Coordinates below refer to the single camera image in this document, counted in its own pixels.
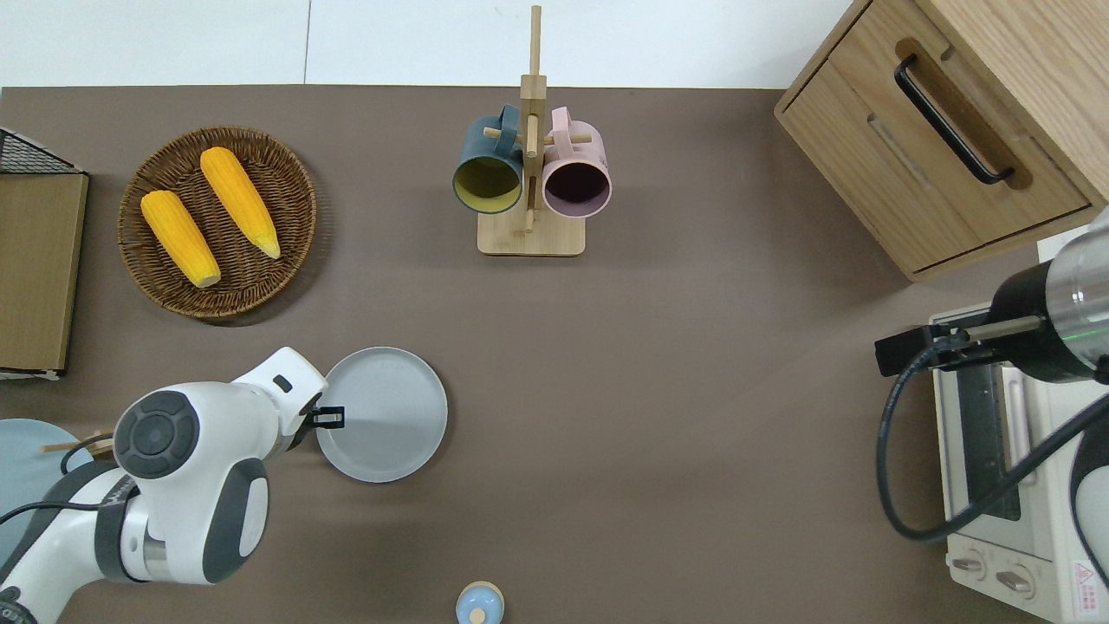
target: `white wall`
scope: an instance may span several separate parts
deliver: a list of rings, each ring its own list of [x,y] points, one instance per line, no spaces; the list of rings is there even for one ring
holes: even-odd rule
[[[0,0],[0,86],[517,85],[533,0]],[[543,0],[551,85],[784,88],[851,0]]]

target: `gray plate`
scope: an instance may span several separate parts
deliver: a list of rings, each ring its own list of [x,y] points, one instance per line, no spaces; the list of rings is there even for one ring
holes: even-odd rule
[[[77,442],[59,427],[30,419],[0,420],[0,514],[28,503],[37,503],[62,478],[64,451],[42,453],[48,444]],[[70,470],[92,461],[88,451],[81,450],[69,461]],[[0,524],[0,564],[11,556],[27,531],[34,512],[26,512]]]
[[[447,393],[426,362],[401,349],[347,356],[327,374],[319,406],[343,406],[346,427],[316,431],[327,460],[344,474],[386,483],[419,470],[447,431]]]

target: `mug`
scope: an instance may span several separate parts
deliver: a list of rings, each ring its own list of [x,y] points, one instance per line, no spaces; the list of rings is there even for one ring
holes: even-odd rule
[[[486,136],[486,127],[500,130],[500,136]],[[523,154],[516,142],[519,131],[520,109],[512,104],[505,104],[500,116],[482,116],[470,124],[452,183],[455,195],[466,207],[496,214],[520,200]]]
[[[571,134],[589,134],[588,143],[571,143]],[[604,143],[596,127],[572,121],[570,111],[551,111],[554,145],[543,152],[543,201],[562,216],[584,218],[604,208],[612,197],[612,180]]]

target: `yellow corn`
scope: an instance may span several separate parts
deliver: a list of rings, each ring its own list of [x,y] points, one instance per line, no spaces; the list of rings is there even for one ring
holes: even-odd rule
[[[201,171],[246,239],[269,257],[281,257],[269,211],[235,154],[227,147],[208,147],[201,152]]]
[[[196,222],[172,191],[152,191],[142,197],[142,216],[173,263],[196,287],[220,280],[220,266]]]

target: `round woven tray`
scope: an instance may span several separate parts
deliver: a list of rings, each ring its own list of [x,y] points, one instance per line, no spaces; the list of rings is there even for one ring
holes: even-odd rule
[[[224,146],[243,163],[269,209],[282,255],[251,244],[201,172],[201,152]],[[199,288],[170,259],[142,216],[150,191],[173,191],[220,265],[220,280]],[[119,246],[139,287],[155,303],[194,319],[232,317],[265,303],[301,268],[316,232],[316,191],[296,154],[248,127],[203,127],[174,139],[139,167],[120,205]]]

